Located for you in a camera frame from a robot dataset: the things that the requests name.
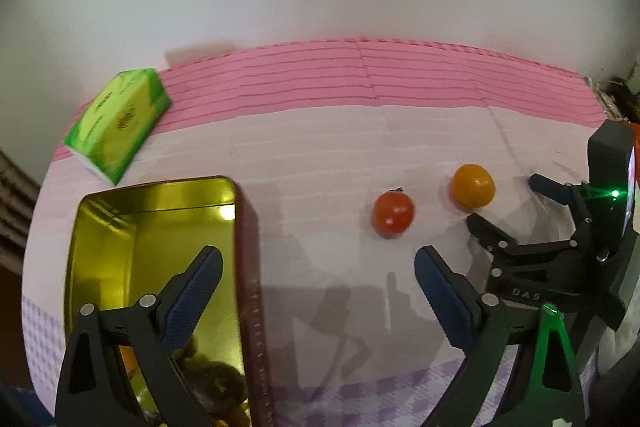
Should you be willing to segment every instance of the tablecloth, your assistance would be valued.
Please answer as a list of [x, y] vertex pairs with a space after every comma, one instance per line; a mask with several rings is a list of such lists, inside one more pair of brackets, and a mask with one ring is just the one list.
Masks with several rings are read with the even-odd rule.
[[[604, 120], [575, 73], [437, 42], [279, 44], [161, 78], [174, 103], [120, 186], [214, 174], [242, 186], [259, 220], [278, 421], [291, 426], [420, 425], [462, 352], [415, 282], [415, 251], [434, 245], [478, 289], [490, 265], [447, 197], [450, 176], [483, 165], [497, 193], [482, 215], [517, 239], [568, 237], [567, 211], [526, 179], [586, 179], [587, 139]], [[417, 214], [385, 240], [370, 211], [396, 187]], [[60, 146], [34, 211], [22, 318], [34, 387], [50, 410], [74, 217], [84, 195], [107, 188]], [[513, 351], [503, 362], [479, 425], [495, 411]]]

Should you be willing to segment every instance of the blue gripper pad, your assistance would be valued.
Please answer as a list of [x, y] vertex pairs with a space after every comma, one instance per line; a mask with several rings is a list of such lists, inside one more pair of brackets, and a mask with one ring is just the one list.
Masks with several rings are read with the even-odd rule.
[[477, 340], [472, 313], [438, 267], [434, 256], [441, 261], [443, 269], [449, 270], [451, 276], [457, 275], [451, 272], [435, 248], [422, 247], [415, 254], [415, 278], [447, 335], [449, 344], [469, 354]]
[[223, 263], [220, 250], [215, 247], [205, 247], [203, 250], [205, 249], [208, 251], [204, 261], [197, 267], [166, 315], [160, 343], [168, 355], [189, 342], [204, 308], [207, 307], [222, 278]]

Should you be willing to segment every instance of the pink border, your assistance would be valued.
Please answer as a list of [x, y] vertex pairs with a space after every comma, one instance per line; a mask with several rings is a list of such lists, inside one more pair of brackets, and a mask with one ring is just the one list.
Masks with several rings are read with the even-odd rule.
[[[275, 44], [160, 73], [172, 107], [152, 134], [303, 107], [502, 107], [596, 127], [578, 74], [480, 48], [395, 39]], [[74, 115], [80, 117], [85, 104]], [[71, 156], [62, 144], [53, 161]]]

